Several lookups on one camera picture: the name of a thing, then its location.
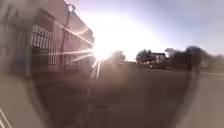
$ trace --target metal fence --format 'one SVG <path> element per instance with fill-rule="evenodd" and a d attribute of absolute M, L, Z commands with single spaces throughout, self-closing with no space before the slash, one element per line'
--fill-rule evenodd
<path fill-rule="evenodd" d="M 4 27 L 0 27 L 0 34 L 4 35 L 0 36 L 0 42 L 3 42 L 3 49 L 9 52 L 6 53 L 6 59 L 2 62 L 9 65 L 5 64 L 7 67 L 1 66 L 1 68 L 8 68 L 16 73 L 80 70 L 79 61 L 69 63 L 79 57 L 78 55 L 60 54 L 63 31 L 52 32 L 37 24 L 24 29 L 21 24 L 18 24 L 17 19 L 10 19 L 4 23 Z M 74 44 L 72 50 L 79 50 L 81 39 L 71 33 L 68 38 L 65 45 L 69 45 L 68 40 L 70 40 Z M 63 56 L 63 69 L 60 68 L 60 56 Z"/>

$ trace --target streetlight pole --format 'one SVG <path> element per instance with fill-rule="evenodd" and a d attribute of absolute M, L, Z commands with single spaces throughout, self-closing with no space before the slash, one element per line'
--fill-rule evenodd
<path fill-rule="evenodd" d="M 60 47 L 60 55 L 59 55 L 59 60 L 60 60 L 60 69 L 64 70 L 64 46 L 65 46 L 65 42 L 66 42 L 66 36 L 67 36 L 67 29 L 68 29 L 68 24 L 69 24 L 69 19 L 71 17 L 71 14 L 75 12 L 75 6 L 72 4 L 68 4 L 68 15 L 66 18 L 66 22 L 65 22 L 65 26 L 63 29 L 63 37 L 62 37 L 62 43 L 61 43 L 61 47 Z"/>

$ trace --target sky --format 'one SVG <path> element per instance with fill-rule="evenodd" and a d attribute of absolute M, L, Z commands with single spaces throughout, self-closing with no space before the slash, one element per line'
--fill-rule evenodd
<path fill-rule="evenodd" d="M 96 47 L 122 50 L 128 60 L 142 49 L 164 52 L 189 45 L 224 54 L 222 0 L 71 1 L 93 30 Z"/>

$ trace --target asphalt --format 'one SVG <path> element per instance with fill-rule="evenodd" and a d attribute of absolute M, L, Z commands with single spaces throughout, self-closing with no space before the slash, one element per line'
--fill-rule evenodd
<path fill-rule="evenodd" d="M 189 72 L 102 67 L 98 79 L 35 81 L 54 128 L 171 128 L 192 80 Z"/>

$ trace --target tree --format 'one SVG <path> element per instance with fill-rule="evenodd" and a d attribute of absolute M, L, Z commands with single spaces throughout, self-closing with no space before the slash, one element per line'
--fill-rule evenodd
<path fill-rule="evenodd" d="M 217 55 L 212 57 L 211 68 L 215 71 L 224 71 L 224 57 L 222 55 Z"/>
<path fill-rule="evenodd" d="M 210 63 L 211 61 L 210 55 L 197 46 L 189 46 L 185 52 L 189 55 L 189 64 L 193 70 L 199 70 L 201 68 L 202 62 Z"/>
<path fill-rule="evenodd" d="M 125 55 L 122 51 L 115 51 L 112 54 L 112 59 L 115 63 L 123 63 L 125 61 Z"/>
<path fill-rule="evenodd" d="M 154 57 L 152 55 L 151 50 L 142 50 L 136 56 L 136 61 L 138 63 L 153 61 Z"/>
<path fill-rule="evenodd" d="M 169 64 L 174 67 L 188 67 L 189 61 L 188 61 L 189 55 L 186 52 L 176 51 L 173 56 L 169 59 Z"/>

